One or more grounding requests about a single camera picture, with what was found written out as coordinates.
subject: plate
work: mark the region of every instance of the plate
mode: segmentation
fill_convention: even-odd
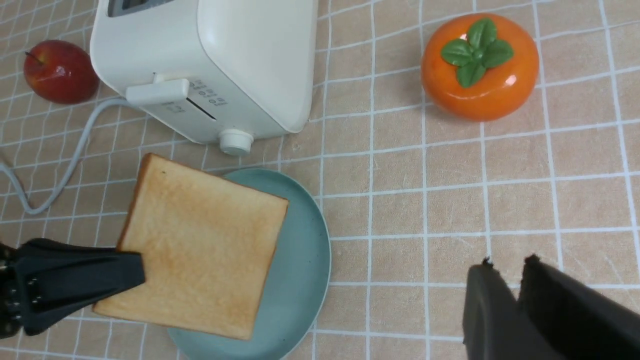
[[[251,168],[225,177],[289,199],[253,338],[233,340],[174,328],[169,335],[190,360],[281,359],[302,342],[324,302],[331,272],[326,223],[311,194],[284,174]]]

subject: toast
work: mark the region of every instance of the toast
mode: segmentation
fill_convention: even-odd
[[[289,201],[147,154],[117,249],[146,281],[93,311],[249,340]]]

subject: tile countertop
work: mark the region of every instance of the tile countertop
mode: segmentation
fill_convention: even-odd
[[[49,196],[96,103],[64,107],[26,86],[23,50],[45,38],[87,48],[96,1],[0,0],[0,152],[35,204]],[[487,124],[423,96],[421,48],[443,21],[489,11],[538,42],[528,103]],[[311,121],[241,160],[158,121],[110,108],[82,165],[45,214],[23,214],[0,176],[0,239],[114,245],[140,156],[206,171],[279,169],[330,228],[326,304],[291,359],[464,359],[467,268],[490,254],[517,291],[522,259],[546,262],[640,311],[640,6],[629,0],[321,0]],[[41,336],[0,341],[0,359],[180,359],[163,328],[85,309]]]

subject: toaster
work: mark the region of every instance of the toaster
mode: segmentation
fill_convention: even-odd
[[[99,0],[98,77],[196,143],[231,155],[301,131],[313,87],[317,0]]]

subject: beige tile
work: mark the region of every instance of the beige tile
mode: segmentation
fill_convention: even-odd
[[[564,31],[580,31],[602,26],[598,1],[547,1],[539,3],[537,7],[542,37]],[[571,15],[558,16],[562,13]]]
[[[550,266],[557,267],[558,261],[554,234],[492,235],[491,253],[494,268],[510,284],[520,282],[524,259],[532,254]]]
[[[126,212],[133,200],[135,181],[126,183],[113,183],[107,185],[107,193],[104,196],[102,211],[105,213]]]
[[[311,360],[312,352],[313,352],[313,341],[314,335],[311,333],[307,333],[302,342],[296,347],[289,355],[287,355],[287,360]]]
[[[550,183],[492,185],[488,197],[492,231],[555,226]]]
[[[374,4],[376,37],[418,25],[420,1],[382,0]]]
[[[373,240],[371,281],[424,281],[422,238]]]
[[[2,240],[2,243],[11,247],[15,247],[18,244],[18,240],[20,240],[21,227],[22,224],[19,222],[11,222],[0,225],[0,230],[2,230],[0,240]]]
[[[329,80],[371,75],[371,43],[332,50]]]
[[[431,341],[429,347],[432,359],[467,360],[467,348],[463,343],[457,341]]]
[[[108,338],[108,322],[82,322],[80,324],[76,354],[80,356],[104,357]]]
[[[536,36],[536,24],[533,17],[533,6],[527,5],[502,8],[500,10],[492,11],[492,13],[504,16],[509,20],[517,23],[523,29],[525,29],[531,37]]]
[[[623,177],[558,181],[556,186],[563,229],[630,225]]]
[[[44,233],[43,220],[23,222],[22,232],[20,234],[20,242],[26,243],[31,239],[41,238],[43,233]]]
[[[90,156],[83,159],[81,164],[83,184],[103,183],[108,180],[109,155]]]
[[[221,168],[238,166],[237,156],[227,155],[220,151],[218,144],[208,146],[207,155],[204,159],[204,168]]]
[[[105,185],[82,186],[78,190],[76,215],[99,214]]]
[[[175,360],[177,351],[165,327],[147,325],[142,359]]]
[[[74,214],[76,204],[77,188],[65,189],[51,205],[49,216],[68,217]]]
[[[38,10],[36,10],[35,13],[33,14],[31,27],[37,28],[39,26],[44,26],[48,24],[49,19],[51,18],[52,12],[53,12],[53,6],[45,6],[43,8],[39,8]]]
[[[46,101],[45,99],[39,96],[32,97],[31,107],[29,108],[29,115],[41,114],[46,117],[46,115],[43,113],[49,111],[50,104],[51,103],[49,101]]]
[[[277,161],[281,143],[284,144],[282,137],[257,140],[251,146],[251,153],[242,158],[243,166]]]
[[[372,286],[370,307],[371,331],[425,333],[422,286]]]
[[[489,181],[549,177],[545,135],[488,140],[485,146]]]
[[[18,155],[15,158],[15,165],[31,165],[36,163],[40,150],[40,140],[25,141],[20,144]]]
[[[323,171],[325,195],[369,190],[369,155],[325,158]]]
[[[540,44],[547,83],[609,71],[604,31],[564,35]]]
[[[44,237],[66,243],[69,239],[69,229],[71,220],[69,219],[48,219],[47,227],[44,229]]]
[[[54,161],[60,159],[62,148],[65,145],[65,137],[56,135],[42,140],[38,162]]]
[[[3,143],[18,142],[22,138],[22,121],[9,120],[3,124],[2,141]]]
[[[371,338],[371,360],[425,359],[427,346],[424,340],[388,337]]]
[[[485,122],[484,135],[500,136],[542,130],[545,128],[543,111],[542,92],[534,89],[519,109],[501,119]]]
[[[314,85],[324,82],[326,77],[326,62],[327,51],[320,51],[316,53],[316,58],[314,60]]]
[[[621,172],[618,128],[601,127],[551,134],[556,176]]]
[[[342,154],[369,150],[371,120],[368,116],[327,119],[324,122],[324,153]]]
[[[104,215],[100,219],[96,246],[114,247],[120,239],[126,218],[127,215]]]
[[[435,105],[425,109],[427,143],[448,142],[480,137],[480,125],[457,119]]]
[[[107,357],[111,359],[137,360],[140,357],[140,343],[145,329],[141,323],[114,323]]]
[[[364,360],[366,358],[366,339],[352,335],[316,335],[317,360]]]
[[[427,193],[429,233],[484,231],[483,189],[462,188]]]
[[[69,244],[94,247],[99,220],[98,216],[74,219],[69,235]]]
[[[333,3],[332,8],[333,11],[335,11],[337,3],[339,3],[340,0],[336,1],[335,3]],[[329,14],[329,0],[319,0],[318,1],[318,17],[322,17]]]
[[[318,20],[316,29],[316,49],[329,48],[329,20]]]
[[[427,186],[482,182],[480,142],[427,148]]]
[[[27,115],[29,103],[31,102],[31,94],[14,97],[9,110],[9,119],[17,119]]]
[[[20,339],[20,349],[31,351],[44,351],[47,345],[47,332],[43,332],[36,336],[22,335]]]
[[[422,150],[382,152],[373,156],[373,190],[422,188]]]
[[[472,265],[480,264],[486,253],[486,238],[454,236],[430,238],[429,282],[466,282]]]
[[[640,23],[611,29],[611,49],[616,69],[640,65],[640,60],[636,56],[640,51],[638,43],[640,43]]]
[[[366,281],[369,243],[366,240],[332,240],[331,281]]]
[[[150,119],[147,121],[147,130],[145,131],[144,145],[151,145],[155,143],[170,142],[173,139],[174,131],[161,123]]]
[[[317,328],[365,331],[366,317],[366,286],[329,286]]]
[[[369,197],[339,197],[325,199],[323,214],[331,236],[367,234]]]
[[[418,105],[422,102],[420,70],[378,76],[373,92],[375,110]]]
[[[24,119],[22,139],[29,140],[42,137],[45,115],[30,116]]]
[[[49,330],[48,351],[58,354],[73,354],[76,347],[78,320],[64,319]]]
[[[609,25],[622,24],[638,19],[637,4],[628,0],[604,0],[604,9]]]
[[[319,159],[283,163],[282,172],[297,180],[311,195],[320,194]]]
[[[586,284],[637,284],[634,236],[629,232],[562,234],[565,272]]]
[[[206,148],[206,146],[193,142],[176,143],[173,146],[173,160],[190,168],[200,170]]]
[[[374,149],[422,143],[422,113],[418,108],[375,114],[373,124]]]
[[[345,46],[371,39],[371,8],[362,6],[332,16],[331,46]]]
[[[18,195],[11,195],[5,199],[3,220],[20,220],[23,214],[24,210]]]
[[[547,88],[550,127],[581,126],[616,120],[609,76]]]
[[[51,22],[56,20],[66,19],[71,15],[75,1],[58,1],[53,9],[53,16]]]
[[[367,0],[333,0],[331,2],[331,12],[337,12],[346,8],[363,5]]]
[[[98,157],[110,157],[109,181],[135,179],[140,165],[140,152],[137,149],[112,152],[110,155]]]
[[[429,287],[429,333],[432,336],[462,336],[465,288]]]
[[[640,83],[640,71],[626,72],[618,76],[618,99],[622,120],[640,118],[640,101],[634,96]]]
[[[310,122],[298,134],[284,137],[282,159],[300,159],[318,156],[322,151],[322,123]]]
[[[326,114],[364,113],[371,108],[371,80],[330,83],[326,93]]]
[[[13,97],[15,84],[18,82],[18,76],[9,76],[0,79],[0,99]]]
[[[420,29],[404,31],[376,41],[377,74],[420,66],[421,58]]]
[[[44,124],[44,135],[63,133],[70,114],[71,111],[69,109],[54,110],[48,113]]]
[[[111,152],[113,149],[114,136],[116,136],[116,126],[93,128],[89,135],[89,143],[86,148],[86,153],[88,155],[92,155],[92,154],[104,154],[105,152]]]
[[[422,192],[375,195],[373,235],[422,234]]]
[[[142,136],[145,131],[144,120],[134,120],[118,126],[118,136],[116,137],[115,149],[131,149],[142,144]]]

